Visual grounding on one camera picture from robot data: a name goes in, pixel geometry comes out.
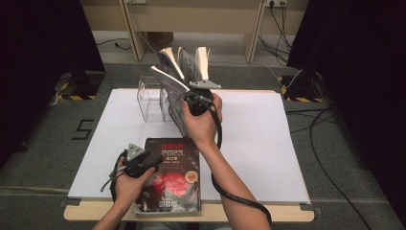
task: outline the table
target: table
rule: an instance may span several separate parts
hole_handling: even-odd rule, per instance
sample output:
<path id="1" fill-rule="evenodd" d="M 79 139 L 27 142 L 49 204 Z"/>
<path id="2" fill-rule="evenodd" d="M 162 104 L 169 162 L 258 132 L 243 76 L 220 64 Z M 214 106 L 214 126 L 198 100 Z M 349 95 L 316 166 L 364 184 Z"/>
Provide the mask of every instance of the table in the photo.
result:
<path id="1" fill-rule="evenodd" d="M 274 221 L 312 221 L 314 212 L 301 209 L 310 201 L 290 139 L 281 95 L 273 91 L 218 90 L 215 93 L 223 99 L 223 155 L 256 199 L 266 204 Z M 128 143 L 143 143 L 146 137 L 180 137 L 180 132 L 174 123 L 145 123 L 137 103 L 137 89 L 113 90 L 68 195 L 81 198 L 80 205 L 66 207 L 67 219 L 100 219 L 105 214 L 112 205 L 111 195 L 108 190 L 101 193 L 100 187 L 107 180 L 117 155 Z M 203 158 L 200 163 L 202 212 L 195 217 L 165 220 L 227 220 L 220 196 L 211 184 L 209 167 Z M 145 220 L 135 217 L 131 211 L 124 219 Z"/>
<path id="2" fill-rule="evenodd" d="M 263 0 L 120 0 L 136 60 L 142 60 L 147 32 L 242 34 L 245 57 L 250 62 L 257 44 Z"/>

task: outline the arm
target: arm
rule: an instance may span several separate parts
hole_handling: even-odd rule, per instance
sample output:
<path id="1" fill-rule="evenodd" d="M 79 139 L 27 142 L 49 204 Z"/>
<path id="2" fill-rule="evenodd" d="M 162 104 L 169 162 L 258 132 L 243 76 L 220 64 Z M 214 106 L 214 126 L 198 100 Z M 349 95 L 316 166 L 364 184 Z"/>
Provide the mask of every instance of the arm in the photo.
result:
<path id="1" fill-rule="evenodd" d="M 221 121 L 222 102 L 216 94 L 214 94 L 213 104 Z M 187 103 L 184 103 L 183 111 L 188 133 L 207 161 L 218 185 L 230 194 L 256 201 L 250 190 L 217 147 L 214 141 L 216 126 L 210 112 L 205 112 L 200 116 L 194 117 L 191 115 Z M 232 201 L 223 196 L 221 201 L 224 212 L 233 229 L 271 229 L 265 214 L 261 210 Z"/>
<path id="2" fill-rule="evenodd" d="M 123 165 L 124 158 L 120 159 L 118 168 Z M 111 209 L 93 227 L 93 230 L 114 230 L 128 211 L 132 202 L 138 198 L 144 183 L 152 176 L 155 168 L 150 168 L 139 178 L 132 178 L 123 172 L 117 172 L 116 193 L 117 199 Z"/>

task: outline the electrical outlet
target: electrical outlet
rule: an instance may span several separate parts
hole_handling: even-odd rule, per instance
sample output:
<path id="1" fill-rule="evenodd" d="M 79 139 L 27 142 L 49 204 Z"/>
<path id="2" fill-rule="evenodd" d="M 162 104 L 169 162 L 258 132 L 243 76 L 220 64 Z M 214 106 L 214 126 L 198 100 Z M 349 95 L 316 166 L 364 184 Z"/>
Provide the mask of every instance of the electrical outlet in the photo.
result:
<path id="1" fill-rule="evenodd" d="M 265 6 L 269 7 L 271 1 L 274 1 L 274 8 L 281 8 L 283 3 L 287 6 L 287 0 L 266 0 Z"/>

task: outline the hand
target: hand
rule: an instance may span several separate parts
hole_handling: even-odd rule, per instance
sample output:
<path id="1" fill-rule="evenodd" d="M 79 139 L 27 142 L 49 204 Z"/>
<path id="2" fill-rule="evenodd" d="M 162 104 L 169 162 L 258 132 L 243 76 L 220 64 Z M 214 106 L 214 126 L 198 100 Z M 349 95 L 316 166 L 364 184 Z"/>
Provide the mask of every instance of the hand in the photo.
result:
<path id="1" fill-rule="evenodd" d="M 212 110 L 216 111 L 218 119 L 222 121 L 222 101 L 215 93 L 213 93 Z M 206 111 L 200 116 L 193 116 L 186 102 L 183 102 L 184 122 L 188 129 L 188 133 L 194 143 L 199 148 L 204 145 L 214 143 L 214 138 L 217 133 L 217 126 L 210 111 Z"/>
<path id="2" fill-rule="evenodd" d="M 120 158 L 118 167 L 121 167 L 124 162 L 124 157 Z M 116 203 L 121 205 L 125 205 L 127 208 L 134 202 L 141 193 L 141 189 L 143 185 L 147 182 L 147 180 L 153 175 L 155 172 L 155 168 L 150 168 L 147 170 L 142 176 L 138 178 L 133 178 L 125 172 L 117 172 L 116 177 Z"/>

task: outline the red book cover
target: red book cover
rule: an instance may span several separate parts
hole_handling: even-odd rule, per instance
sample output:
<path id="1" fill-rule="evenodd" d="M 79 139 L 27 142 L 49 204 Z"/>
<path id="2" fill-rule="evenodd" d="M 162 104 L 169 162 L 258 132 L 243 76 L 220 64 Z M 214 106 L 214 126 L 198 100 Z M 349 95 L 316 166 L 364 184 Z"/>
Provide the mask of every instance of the red book cover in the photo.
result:
<path id="1" fill-rule="evenodd" d="M 136 214 L 191 214 L 200 211 L 199 150 L 192 139 L 147 138 L 150 159 L 164 157 L 136 200 Z"/>

